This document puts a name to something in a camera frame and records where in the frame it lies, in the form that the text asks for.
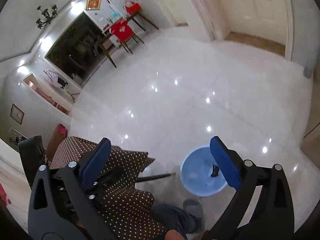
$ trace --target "white tile floor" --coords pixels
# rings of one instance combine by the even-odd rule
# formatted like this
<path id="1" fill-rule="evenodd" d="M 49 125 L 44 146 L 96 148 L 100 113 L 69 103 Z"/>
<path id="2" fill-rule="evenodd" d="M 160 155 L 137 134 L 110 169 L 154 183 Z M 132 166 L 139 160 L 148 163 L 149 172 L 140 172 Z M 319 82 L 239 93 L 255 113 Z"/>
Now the white tile floor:
<path id="1" fill-rule="evenodd" d="M 146 172 L 159 174 L 179 171 L 190 151 L 218 135 L 243 159 L 283 166 L 298 229 L 320 198 L 320 171 L 299 149 L 312 92 L 303 68 L 244 44 L 195 41 L 187 27 L 143 39 L 145 45 L 131 44 L 133 55 L 120 49 L 112 56 L 117 69 L 106 61 L 92 76 L 73 109 L 69 136 L 107 137 L 124 149 L 149 151 L 156 161 Z M 137 187 L 177 206 L 190 196 L 178 175 Z M 227 186 L 201 198 L 206 228 L 234 192 Z M 253 208 L 254 201 L 242 224 Z"/>

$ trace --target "jeans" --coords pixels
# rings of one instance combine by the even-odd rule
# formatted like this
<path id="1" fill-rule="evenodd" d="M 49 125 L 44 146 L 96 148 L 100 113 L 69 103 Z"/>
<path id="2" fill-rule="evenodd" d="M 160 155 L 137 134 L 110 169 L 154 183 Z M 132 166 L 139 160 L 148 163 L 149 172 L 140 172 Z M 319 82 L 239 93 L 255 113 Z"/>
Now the jeans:
<path id="1" fill-rule="evenodd" d="M 186 234 L 195 233 L 201 228 L 201 219 L 197 218 L 181 208 L 168 204 L 154 204 L 151 208 L 152 217 L 165 226 L 167 231 L 176 230 L 187 239 Z"/>

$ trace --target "gold picture frame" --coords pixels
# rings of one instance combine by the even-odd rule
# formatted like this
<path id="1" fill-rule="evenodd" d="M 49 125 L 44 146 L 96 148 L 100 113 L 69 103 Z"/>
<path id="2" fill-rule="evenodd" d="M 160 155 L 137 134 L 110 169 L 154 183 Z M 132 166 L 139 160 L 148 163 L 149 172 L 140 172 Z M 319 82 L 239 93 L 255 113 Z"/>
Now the gold picture frame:
<path id="1" fill-rule="evenodd" d="M 86 10 L 100 10 L 101 0 L 87 0 Z"/>
<path id="2" fill-rule="evenodd" d="M 22 124 L 24 112 L 22 112 L 15 104 L 12 104 L 11 107 L 11 118 L 13 118 L 18 124 Z"/>

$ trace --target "brown polka dot fabric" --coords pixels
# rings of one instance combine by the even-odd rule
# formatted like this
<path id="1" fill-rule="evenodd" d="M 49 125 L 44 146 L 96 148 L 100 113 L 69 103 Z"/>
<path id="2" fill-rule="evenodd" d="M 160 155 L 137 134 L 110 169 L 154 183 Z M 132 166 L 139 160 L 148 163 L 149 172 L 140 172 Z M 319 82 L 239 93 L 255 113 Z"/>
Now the brown polka dot fabric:
<path id="1" fill-rule="evenodd" d="M 67 137 L 59 145 L 52 160 L 51 169 L 65 167 L 70 161 L 78 161 L 96 143 L 78 137 Z M 98 211 L 102 219 L 118 239 L 151 240 L 165 232 L 165 228 L 150 215 L 154 197 L 150 192 L 135 189 L 135 182 L 141 171 L 155 159 L 147 152 L 127 151 L 112 146 L 110 157 L 103 171 L 115 166 L 124 168 L 124 174 L 105 194 L 97 196 L 103 208 Z"/>

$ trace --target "chandelier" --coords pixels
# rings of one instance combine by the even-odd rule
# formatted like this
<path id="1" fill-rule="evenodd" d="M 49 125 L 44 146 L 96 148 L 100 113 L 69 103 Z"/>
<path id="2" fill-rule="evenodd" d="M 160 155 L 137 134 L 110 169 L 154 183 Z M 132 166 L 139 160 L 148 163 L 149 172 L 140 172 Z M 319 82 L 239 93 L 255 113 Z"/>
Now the chandelier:
<path id="1" fill-rule="evenodd" d="M 50 14 L 48 13 L 48 9 L 45 9 L 44 11 L 41 10 L 41 6 L 39 6 L 37 8 L 38 11 L 42 12 L 42 15 L 46 18 L 45 22 L 41 21 L 41 18 L 39 18 L 36 21 L 36 24 L 38 25 L 38 28 L 40 30 L 42 30 L 43 28 L 45 28 L 47 26 L 47 24 L 51 24 L 52 19 L 54 19 L 57 16 L 57 12 L 58 12 L 58 8 L 57 5 L 52 6 L 52 15 L 50 16 Z"/>

